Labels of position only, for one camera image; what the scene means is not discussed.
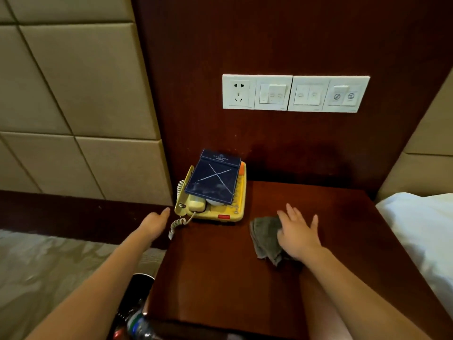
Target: bed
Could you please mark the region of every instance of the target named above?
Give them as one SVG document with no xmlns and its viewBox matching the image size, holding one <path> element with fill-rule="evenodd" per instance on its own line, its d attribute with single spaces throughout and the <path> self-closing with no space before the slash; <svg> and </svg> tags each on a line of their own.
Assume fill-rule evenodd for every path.
<svg viewBox="0 0 453 340">
<path fill-rule="evenodd" d="M 453 194 L 397 193 L 376 207 L 453 319 Z"/>
</svg>

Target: floor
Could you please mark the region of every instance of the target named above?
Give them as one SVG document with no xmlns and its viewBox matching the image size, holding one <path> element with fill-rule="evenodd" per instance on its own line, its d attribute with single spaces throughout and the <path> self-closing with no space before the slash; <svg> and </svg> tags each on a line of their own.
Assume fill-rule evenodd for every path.
<svg viewBox="0 0 453 340">
<path fill-rule="evenodd" d="M 0 230 L 0 339 L 24 339 L 116 247 Z M 148 249 L 137 272 L 155 276 L 164 255 Z"/>
</svg>

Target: dark wooden wall panel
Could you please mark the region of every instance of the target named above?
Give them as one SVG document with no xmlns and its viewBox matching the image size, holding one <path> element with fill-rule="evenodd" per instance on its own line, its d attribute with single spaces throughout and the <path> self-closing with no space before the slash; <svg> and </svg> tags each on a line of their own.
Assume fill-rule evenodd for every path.
<svg viewBox="0 0 453 340">
<path fill-rule="evenodd" d="M 133 1 L 173 184 L 211 148 L 373 196 L 453 63 L 451 0 Z M 357 114 L 224 110 L 224 73 L 371 80 Z"/>
</svg>

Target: gray cloth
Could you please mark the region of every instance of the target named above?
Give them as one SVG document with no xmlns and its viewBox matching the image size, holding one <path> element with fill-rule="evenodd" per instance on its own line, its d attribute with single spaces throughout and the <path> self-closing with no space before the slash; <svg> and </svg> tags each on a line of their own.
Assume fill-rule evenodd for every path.
<svg viewBox="0 0 453 340">
<path fill-rule="evenodd" d="M 278 217 L 259 217 L 250 222 L 250 236 L 259 259 L 268 257 L 277 266 L 282 259 L 283 249 L 277 240 L 277 232 L 282 228 Z"/>
</svg>

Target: left hand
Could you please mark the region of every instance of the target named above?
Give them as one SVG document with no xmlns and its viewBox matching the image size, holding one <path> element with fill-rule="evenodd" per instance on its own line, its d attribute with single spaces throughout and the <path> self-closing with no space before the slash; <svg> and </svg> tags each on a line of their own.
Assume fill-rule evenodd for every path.
<svg viewBox="0 0 453 340">
<path fill-rule="evenodd" d="M 169 215 L 170 208 L 166 208 L 160 215 L 151 212 L 144 218 L 139 226 L 139 230 L 149 235 L 150 240 L 154 241 L 159 237 L 162 231 L 164 231 Z"/>
</svg>

